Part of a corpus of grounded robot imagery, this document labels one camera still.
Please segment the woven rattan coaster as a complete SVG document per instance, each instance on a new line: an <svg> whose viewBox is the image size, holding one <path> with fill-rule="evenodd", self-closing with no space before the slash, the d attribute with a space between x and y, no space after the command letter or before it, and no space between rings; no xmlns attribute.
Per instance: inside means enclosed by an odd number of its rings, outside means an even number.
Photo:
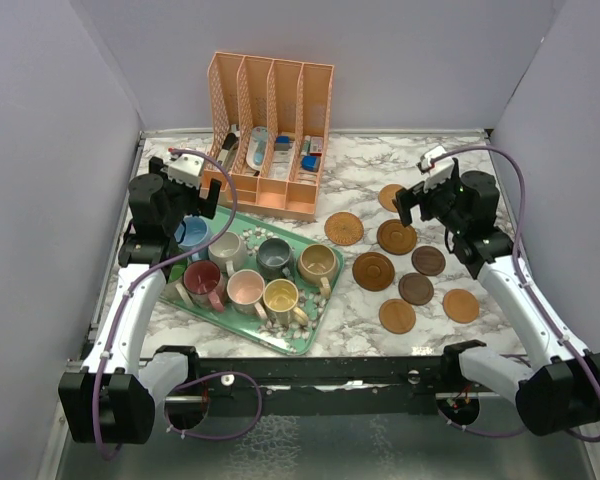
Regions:
<svg viewBox="0 0 600 480"><path fill-rule="evenodd" d="M394 200L396 199L396 194L402 189L402 186L399 184L388 184L384 186L379 194L378 201L381 206L393 213L397 212L397 207L394 205Z"/></svg>
<svg viewBox="0 0 600 480"><path fill-rule="evenodd" d="M350 212L337 212L326 220L324 231L334 244L349 246L362 239L364 226L356 215Z"/></svg>

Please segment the brown wooden ringed coaster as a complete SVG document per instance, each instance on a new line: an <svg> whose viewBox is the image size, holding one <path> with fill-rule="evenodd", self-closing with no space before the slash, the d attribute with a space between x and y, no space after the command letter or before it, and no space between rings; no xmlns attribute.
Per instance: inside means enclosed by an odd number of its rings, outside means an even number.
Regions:
<svg viewBox="0 0 600 480"><path fill-rule="evenodd" d="M383 222L377 230L380 247L393 255L405 255L417 244L417 233L412 226L403 226L398 219Z"/></svg>

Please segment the dark walnut coaster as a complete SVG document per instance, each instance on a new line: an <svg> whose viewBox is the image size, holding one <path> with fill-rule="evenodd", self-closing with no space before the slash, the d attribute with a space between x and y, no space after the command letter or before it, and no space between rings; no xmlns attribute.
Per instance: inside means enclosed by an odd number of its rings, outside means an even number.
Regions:
<svg viewBox="0 0 600 480"><path fill-rule="evenodd" d="M408 273L398 283L401 298L411 305L422 306L429 303L434 296L431 281L420 273Z"/></svg>
<svg viewBox="0 0 600 480"><path fill-rule="evenodd" d="M420 246L414 249L411 261L416 271L426 276L439 275L446 267L444 254L433 246Z"/></svg>

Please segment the light orange wooden coaster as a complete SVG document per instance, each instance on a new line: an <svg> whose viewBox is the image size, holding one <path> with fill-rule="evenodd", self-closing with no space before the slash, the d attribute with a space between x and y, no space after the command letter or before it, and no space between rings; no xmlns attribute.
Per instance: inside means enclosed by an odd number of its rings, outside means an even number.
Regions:
<svg viewBox="0 0 600 480"><path fill-rule="evenodd" d="M393 334L410 332L416 323L413 307L402 299L389 299L379 308L381 325Z"/></svg>

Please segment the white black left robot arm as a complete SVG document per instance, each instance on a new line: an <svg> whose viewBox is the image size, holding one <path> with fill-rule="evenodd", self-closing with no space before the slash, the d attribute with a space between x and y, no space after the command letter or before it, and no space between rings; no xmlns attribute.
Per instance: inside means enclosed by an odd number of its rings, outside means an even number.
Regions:
<svg viewBox="0 0 600 480"><path fill-rule="evenodd" d="M118 283L107 318L79 370L62 375L58 394L73 440L97 446L143 444L167 394L200 385L189 356L166 348L146 366L140 354L154 307L173 263L184 259L176 231L187 216L214 217L221 181L202 186L212 158L175 150L154 157L128 186L131 220L118 251Z"/></svg>

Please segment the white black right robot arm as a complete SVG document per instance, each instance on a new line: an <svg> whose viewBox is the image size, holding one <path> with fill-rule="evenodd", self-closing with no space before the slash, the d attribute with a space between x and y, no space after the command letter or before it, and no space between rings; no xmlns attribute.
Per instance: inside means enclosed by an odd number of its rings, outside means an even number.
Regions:
<svg viewBox="0 0 600 480"><path fill-rule="evenodd" d="M429 170L424 181L400 190L394 204L408 226L411 210L437 219L453 236L453 255L499 305L529 363L507 360L482 341L444 350L441 383L461 391L473 381L510 401L523 425L537 436L600 422L600 352L592 352L556 315L495 224L500 193L495 178L451 166Z"/></svg>

